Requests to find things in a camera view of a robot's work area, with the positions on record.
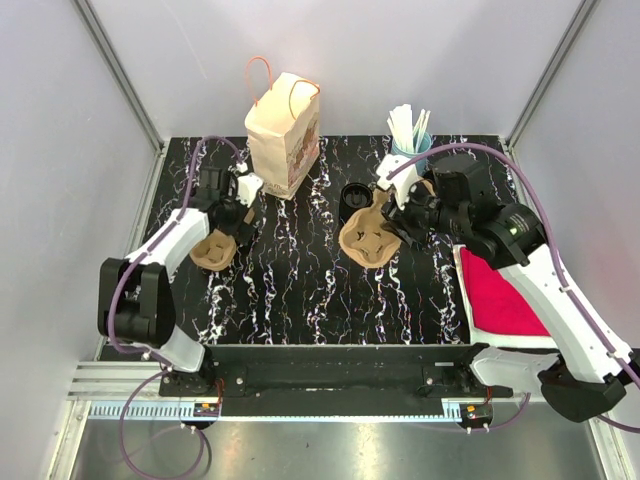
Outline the brown paper takeout bag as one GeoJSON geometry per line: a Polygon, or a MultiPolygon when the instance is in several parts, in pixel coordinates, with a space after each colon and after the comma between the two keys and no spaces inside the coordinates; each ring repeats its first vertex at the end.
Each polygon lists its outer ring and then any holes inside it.
{"type": "Polygon", "coordinates": [[[253,101],[244,125],[254,172],[267,194],[290,200],[320,154],[320,86],[288,72],[274,77],[262,56],[248,60],[245,81],[253,101]],[[251,83],[256,61],[267,71],[268,88],[262,95],[251,83]]]}

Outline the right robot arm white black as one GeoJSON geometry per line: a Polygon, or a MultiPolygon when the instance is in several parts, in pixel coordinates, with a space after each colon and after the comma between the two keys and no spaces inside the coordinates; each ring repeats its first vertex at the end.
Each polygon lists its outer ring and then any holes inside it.
{"type": "Polygon", "coordinates": [[[576,423],[612,410],[639,378],[638,356],[571,280],[540,216],[492,197],[484,166],[468,154],[434,162],[425,176],[418,161],[388,154],[376,170],[378,188],[393,192],[382,208],[387,230],[409,244],[431,232],[452,236],[518,292],[557,348],[542,355],[480,344],[454,371],[457,390],[470,397],[487,387],[540,394],[576,423]]]}

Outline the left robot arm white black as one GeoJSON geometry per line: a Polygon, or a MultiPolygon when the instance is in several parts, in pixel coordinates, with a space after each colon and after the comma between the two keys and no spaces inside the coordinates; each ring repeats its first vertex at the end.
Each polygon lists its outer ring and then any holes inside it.
{"type": "Polygon", "coordinates": [[[214,388],[216,372],[204,346],[177,324],[170,279],[185,259],[212,272],[228,268],[254,235],[262,187],[252,172],[208,169],[146,243],[100,268],[100,334],[120,353],[144,353],[181,372],[181,384],[196,396],[214,388]]]}

